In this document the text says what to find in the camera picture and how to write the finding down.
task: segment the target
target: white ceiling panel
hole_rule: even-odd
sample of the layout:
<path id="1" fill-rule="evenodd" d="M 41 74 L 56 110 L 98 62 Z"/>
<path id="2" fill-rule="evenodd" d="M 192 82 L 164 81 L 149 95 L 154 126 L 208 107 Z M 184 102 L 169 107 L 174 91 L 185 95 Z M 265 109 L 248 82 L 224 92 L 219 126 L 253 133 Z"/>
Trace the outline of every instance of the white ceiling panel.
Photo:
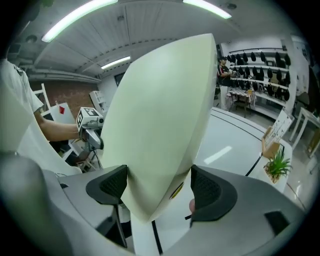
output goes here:
<path id="1" fill-rule="evenodd" d="M 37 37 L 37 42 L 21 45 L 18 58 L 40 60 L 34 68 L 97 76 L 106 75 L 100 68 L 105 64 L 128 55 L 134 61 L 175 39 L 212 33 L 220 44 L 243 36 L 298 31 L 271 0 L 206 1 L 232 18 L 225 20 L 182 0 L 119 0 L 76 21 L 48 44 L 41 41 L 42 36 L 65 15 L 89 2 L 55 0 L 51 7 L 40 10 L 18 39 L 23 43 L 29 35 Z M 230 3 L 237 8 L 227 9 Z"/>
<path id="2" fill-rule="evenodd" d="M 59 67 L 59 64 L 61 64 L 64 67 L 70 67 L 71 70 L 74 71 L 75 66 L 79 65 L 79 63 L 85 62 L 86 60 L 87 59 L 84 56 L 76 53 L 72 49 L 58 42 L 54 42 L 50 48 L 50 51 L 48 51 L 40 61 L 39 67 L 44 67 L 43 62 L 52 62 L 53 65 L 48 68 L 64 70 Z"/>

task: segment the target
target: person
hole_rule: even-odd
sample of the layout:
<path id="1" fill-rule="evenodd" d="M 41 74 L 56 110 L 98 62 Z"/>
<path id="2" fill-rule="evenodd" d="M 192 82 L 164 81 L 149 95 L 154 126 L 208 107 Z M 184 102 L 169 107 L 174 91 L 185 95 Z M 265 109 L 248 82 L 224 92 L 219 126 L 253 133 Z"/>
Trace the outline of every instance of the person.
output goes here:
<path id="1" fill-rule="evenodd" d="M 226 66 L 227 58 L 219 58 L 219 66 L 217 68 L 217 84 L 220 86 L 220 104 L 222 110 L 227 110 L 226 97 L 231 86 L 231 77 L 233 72 Z"/>
<path id="2" fill-rule="evenodd" d="M 19 155 L 34 160 L 43 170 L 63 175 L 82 173 L 79 168 L 68 165 L 48 142 L 77 139 L 79 137 L 77 125 L 57 123 L 43 118 L 40 113 L 43 103 L 31 90 L 26 73 L 8 61 L 10 44 L 23 32 L 26 24 L 29 24 L 28 20 L 20 23 L 13 33 L 7 35 L 10 36 L 9 41 L 5 51 L 0 54 L 0 86 L 11 91 L 22 107 L 31 114 L 31 122 L 16 151 Z M 11 107 L 5 107 L 5 111 L 10 115 Z"/>

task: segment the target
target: small table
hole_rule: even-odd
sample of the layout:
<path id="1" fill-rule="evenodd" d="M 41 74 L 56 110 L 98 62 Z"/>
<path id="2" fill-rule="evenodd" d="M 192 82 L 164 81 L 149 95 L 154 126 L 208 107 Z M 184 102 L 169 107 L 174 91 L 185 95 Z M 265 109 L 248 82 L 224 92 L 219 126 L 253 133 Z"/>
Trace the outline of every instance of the small table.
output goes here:
<path id="1" fill-rule="evenodd" d="M 303 123 L 302 123 L 302 127 L 301 127 L 301 129 L 300 129 L 300 131 L 299 131 L 299 133 L 298 133 L 298 136 L 296 137 L 296 139 L 295 139 L 295 141 L 294 141 L 294 143 L 293 143 L 293 145 L 292 145 L 292 150 L 294 150 L 295 147 L 297 146 L 297 144 L 298 144 L 298 142 L 299 142 L 302 134 L 304 133 L 304 130 L 305 130 L 306 126 L 307 126 L 308 121 L 310 121 L 311 123 L 313 123 L 314 125 L 316 125 L 318 128 L 320 128 L 320 120 L 318 120 L 310 111 L 308 111 L 308 110 L 306 110 L 305 108 L 302 107 L 302 108 L 300 109 L 300 113 L 299 113 L 298 119 L 297 119 L 297 121 L 296 121 L 295 127 L 294 127 L 293 132 L 292 132 L 292 134 L 291 134 L 291 137 L 290 137 L 290 139 L 289 139 L 290 142 L 291 142 L 291 141 L 293 140 L 293 138 L 294 138 L 294 135 L 295 135 L 295 133 L 296 133 L 296 131 L 297 131 L 297 129 L 298 129 L 298 125 L 299 125 L 299 123 L 300 123 L 300 121 L 301 121 L 301 117 L 302 117 L 302 116 L 304 117 L 304 120 L 303 120 Z M 313 151 L 311 152 L 311 154 L 309 155 L 310 158 L 312 158 L 313 155 L 315 154 L 316 150 L 317 150 L 318 147 L 319 147 L 319 144 L 320 144 L 320 141 L 318 142 L 318 144 L 316 145 L 316 147 L 314 148 L 314 150 L 313 150 Z"/>
<path id="2" fill-rule="evenodd" d="M 231 107 L 233 106 L 233 104 L 235 104 L 236 108 L 237 106 L 240 106 L 240 107 L 243 107 L 244 108 L 244 118 L 246 118 L 246 113 L 247 113 L 247 106 L 250 107 L 251 105 L 251 102 L 253 102 L 253 106 L 255 105 L 255 102 L 256 102 L 256 95 L 254 93 L 247 93 L 246 91 L 243 91 L 243 90 L 240 90 L 240 89 L 232 89 L 228 92 L 227 94 L 227 97 L 231 97 L 232 99 L 232 105 Z"/>

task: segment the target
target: floor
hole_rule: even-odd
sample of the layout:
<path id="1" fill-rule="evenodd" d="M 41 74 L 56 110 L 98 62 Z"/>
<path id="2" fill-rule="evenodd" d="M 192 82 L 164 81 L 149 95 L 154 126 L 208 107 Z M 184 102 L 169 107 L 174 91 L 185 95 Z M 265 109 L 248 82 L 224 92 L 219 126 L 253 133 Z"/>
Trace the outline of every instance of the floor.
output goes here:
<path id="1" fill-rule="evenodd" d="M 215 107 L 218 105 L 217 107 L 219 108 L 220 104 L 218 103 L 219 100 L 215 100 L 213 105 Z M 232 107 L 230 112 L 242 117 L 245 115 L 244 109 L 241 107 L 238 107 L 237 110 Z M 249 111 L 249 113 L 247 111 L 246 118 L 264 128 L 272 126 L 275 121 L 255 111 Z M 293 127 L 287 131 L 283 137 L 283 139 L 291 145 L 296 138 L 294 137 L 293 141 L 289 142 Z M 307 127 L 293 151 L 291 161 L 292 171 L 289 174 L 286 188 L 284 190 L 284 194 L 306 213 L 311 208 L 313 201 L 318 194 L 320 184 L 320 165 L 318 163 L 320 162 L 320 152 L 318 151 L 312 159 L 307 155 L 307 145 L 309 144 L 312 136 L 312 128 Z"/>

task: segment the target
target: potted plant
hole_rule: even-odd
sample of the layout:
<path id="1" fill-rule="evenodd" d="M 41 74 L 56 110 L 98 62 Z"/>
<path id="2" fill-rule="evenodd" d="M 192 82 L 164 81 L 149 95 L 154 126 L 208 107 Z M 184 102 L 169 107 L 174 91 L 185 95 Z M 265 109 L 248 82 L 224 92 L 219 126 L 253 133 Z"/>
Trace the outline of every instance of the potted plant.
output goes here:
<path id="1" fill-rule="evenodd" d="M 273 184 L 276 184 L 282 176 L 289 174 L 292 168 L 289 162 L 290 159 L 284 159 L 280 150 L 269 159 L 269 162 L 264 166 L 264 170 Z"/>

